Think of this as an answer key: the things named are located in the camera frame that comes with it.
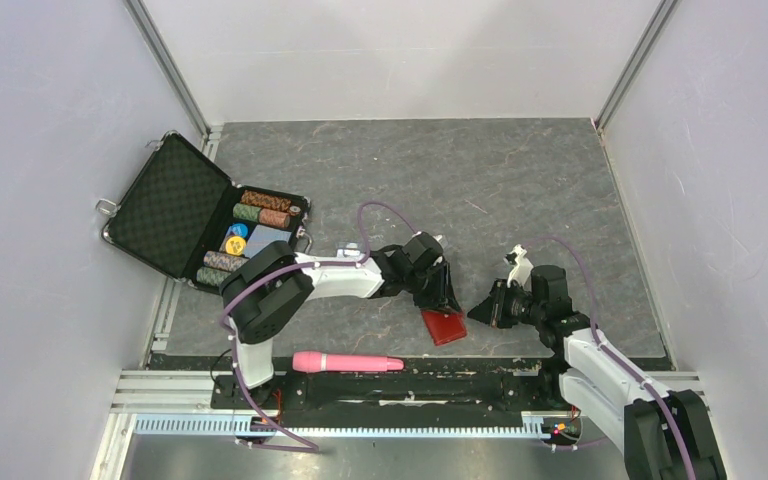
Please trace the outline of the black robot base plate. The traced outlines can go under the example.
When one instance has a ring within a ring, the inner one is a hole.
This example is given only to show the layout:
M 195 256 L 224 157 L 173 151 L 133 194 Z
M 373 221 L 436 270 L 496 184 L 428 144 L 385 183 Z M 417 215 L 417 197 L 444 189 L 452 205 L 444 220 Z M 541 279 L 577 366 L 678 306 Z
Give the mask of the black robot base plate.
M 522 415 L 570 420 L 576 408 L 552 398 L 529 357 L 412 357 L 402 371 L 301 373 L 288 358 L 254 404 L 284 427 L 512 426 Z

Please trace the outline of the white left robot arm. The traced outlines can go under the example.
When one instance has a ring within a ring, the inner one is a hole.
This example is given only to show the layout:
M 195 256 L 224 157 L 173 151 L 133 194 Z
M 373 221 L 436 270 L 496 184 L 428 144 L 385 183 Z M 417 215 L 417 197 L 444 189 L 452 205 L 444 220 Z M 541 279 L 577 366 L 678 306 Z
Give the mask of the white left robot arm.
M 444 249 L 425 232 L 404 245 L 368 250 L 356 258 L 311 256 L 276 241 L 232 272 L 219 293 L 220 324 L 232 343 L 235 392 L 255 408 L 274 394 L 273 339 L 308 301 L 407 293 L 421 312 L 450 317 L 462 311 Z

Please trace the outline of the red leather card holder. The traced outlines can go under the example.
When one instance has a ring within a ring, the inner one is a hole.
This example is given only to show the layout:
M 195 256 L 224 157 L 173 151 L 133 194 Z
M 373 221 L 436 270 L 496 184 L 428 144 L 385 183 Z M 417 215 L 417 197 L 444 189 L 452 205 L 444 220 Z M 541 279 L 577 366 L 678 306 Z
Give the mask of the red leather card holder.
M 468 335 L 463 311 L 441 313 L 423 310 L 421 315 L 432 342 L 437 347 L 461 340 Z

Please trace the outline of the clear plastic card box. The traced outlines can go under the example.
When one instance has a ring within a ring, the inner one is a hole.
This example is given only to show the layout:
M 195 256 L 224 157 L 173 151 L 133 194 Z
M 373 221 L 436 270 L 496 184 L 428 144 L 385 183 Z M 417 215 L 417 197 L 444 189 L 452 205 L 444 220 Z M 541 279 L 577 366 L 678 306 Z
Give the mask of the clear plastic card box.
M 341 259 L 359 259 L 365 255 L 364 247 L 357 242 L 339 242 L 336 257 Z

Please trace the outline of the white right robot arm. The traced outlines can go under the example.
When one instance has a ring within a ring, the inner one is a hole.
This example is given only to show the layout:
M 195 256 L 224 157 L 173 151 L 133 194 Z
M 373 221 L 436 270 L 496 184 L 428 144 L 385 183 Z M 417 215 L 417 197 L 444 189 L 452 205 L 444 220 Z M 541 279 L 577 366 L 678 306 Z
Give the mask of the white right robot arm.
M 583 412 L 622 454 L 629 478 L 726 478 L 702 398 L 655 380 L 614 349 L 574 308 L 563 268 L 534 267 L 527 281 L 499 278 L 467 316 L 497 329 L 533 326 L 553 353 L 538 372 L 540 400 Z

